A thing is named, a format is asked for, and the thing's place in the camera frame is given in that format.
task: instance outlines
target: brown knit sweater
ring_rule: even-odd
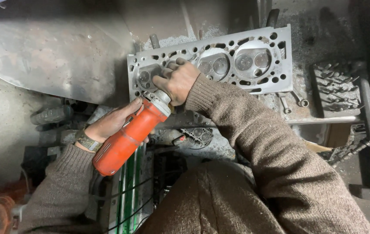
[[[137,233],[370,233],[341,177],[308,151],[280,116],[249,93],[200,75],[186,109],[205,114],[250,161],[255,185],[233,164],[183,174]],[[19,232],[99,232],[79,219],[92,154],[68,146],[48,168]]]

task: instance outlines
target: open-end wrench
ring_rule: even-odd
[[[289,108],[287,102],[286,102],[286,93],[277,93],[276,94],[278,98],[280,98],[282,104],[283,104],[283,113],[285,114],[291,114],[292,109]]]
[[[293,87],[293,91],[292,91],[292,94],[294,95],[294,97],[298,100],[298,106],[300,107],[307,107],[309,105],[309,101],[304,99],[298,92],[298,90]]]

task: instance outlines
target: sweater sleeve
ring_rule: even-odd
[[[101,233],[99,224],[83,213],[93,174],[94,153],[68,145],[46,169],[23,211],[19,233]]]
[[[242,89],[199,75],[185,108],[207,115],[251,162],[261,195],[289,233],[370,233],[339,174],[276,112]]]

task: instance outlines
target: watch strap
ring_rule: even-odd
[[[76,135],[76,141],[78,141],[78,143],[87,148],[89,151],[97,152],[103,146],[103,143],[99,143],[98,141],[94,141],[93,139],[89,138],[85,134],[84,130],[85,129],[78,131]]]

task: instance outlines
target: sweater cuff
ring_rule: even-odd
[[[195,112],[207,112],[215,101],[215,95],[221,90],[218,82],[211,81],[203,73],[189,91],[185,109]]]
[[[55,171],[65,174],[91,172],[94,155],[95,153],[87,152],[69,144],[57,159]]]

